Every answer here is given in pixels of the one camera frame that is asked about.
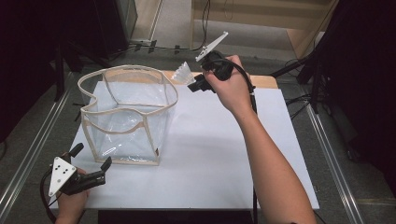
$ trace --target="gray floor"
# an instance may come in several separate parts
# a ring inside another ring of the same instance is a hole
[[[188,46],[189,4],[185,3],[188,1],[182,2],[183,4],[180,4],[181,1],[177,0],[164,0],[159,19],[160,23],[157,25],[154,34],[154,38],[158,40],[157,46]],[[183,17],[188,17],[188,22],[182,20]],[[218,49],[225,54],[242,55],[244,66],[250,74],[269,74],[283,67],[288,60],[294,58],[294,55],[284,30],[264,27],[258,31],[258,28],[253,26],[230,27],[229,24],[210,22],[208,24],[208,41],[217,38],[223,29],[227,29],[230,35],[225,40],[224,45]],[[195,39],[197,44],[199,39],[202,38],[202,34],[199,32],[197,30]],[[130,51],[121,55],[112,64],[141,64],[158,69],[174,70],[182,62],[187,61],[192,70],[198,71],[199,64],[195,63],[193,59],[196,54],[197,52],[180,52],[175,55],[169,50],[156,50],[148,54],[146,49],[142,49],[138,52]],[[87,64],[82,74],[98,69],[100,67],[94,64]],[[37,162],[27,176],[5,223],[50,223],[40,203],[38,185],[41,176],[48,169],[53,158],[69,149],[74,139],[79,125],[79,121],[74,121],[74,119],[78,114],[79,107],[73,105],[73,103],[82,103],[76,85],[82,74],[71,75],[72,81],[68,85],[71,91],[64,104],[64,109],[46,139],[46,144],[42,147]],[[277,80],[285,99],[302,95],[300,85],[296,83],[292,76],[297,74],[297,71],[293,71],[291,75],[286,74]],[[0,170],[2,170],[0,175],[1,191],[5,190],[7,183],[11,181],[20,167],[20,163],[28,152],[30,145],[35,141],[35,135],[39,132],[41,124],[54,106],[52,101],[54,94],[55,89],[51,88],[43,95],[8,137],[7,154],[0,161]],[[298,110],[302,105],[302,103],[291,105],[290,113]],[[350,161],[347,158],[346,145],[342,141],[332,118],[321,107],[319,107],[319,111],[333,152],[346,176],[346,181],[358,203],[365,223],[396,223],[394,197],[391,195],[382,174],[370,164]],[[293,120],[293,126],[304,154],[308,173],[313,185],[318,190],[317,197],[320,205],[318,214],[327,223],[349,223],[339,189],[334,183],[332,172],[326,162],[317,133],[306,110]],[[97,223],[97,211],[87,211],[81,223]]]

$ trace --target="forearm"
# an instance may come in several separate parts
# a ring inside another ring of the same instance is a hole
[[[304,187],[251,109],[233,113],[245,137],[251,173],[267,220],[315,223]]]
[[[58,217],[55,224],[78,224],[78,217]]]

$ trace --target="white paper sheet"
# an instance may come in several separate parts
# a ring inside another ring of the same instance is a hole
[[[94,209],[251,209],[253,184],[243,135],[233,116],[211,91],[177,86],[179,100],[160,148],[159,166],[113,164],[106,184],[93,188]],[[314,209],[313,190],[281,90],[256,89],[259,118],[301,179]],[[82,129],[74,145],[84,149],[73,165],[100,169]]]

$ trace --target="clear plastic bag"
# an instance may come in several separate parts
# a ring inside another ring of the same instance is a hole
[[[96,161],[159,164],[178,95],[163,72],[124,65],[82,77],[81,123]]]

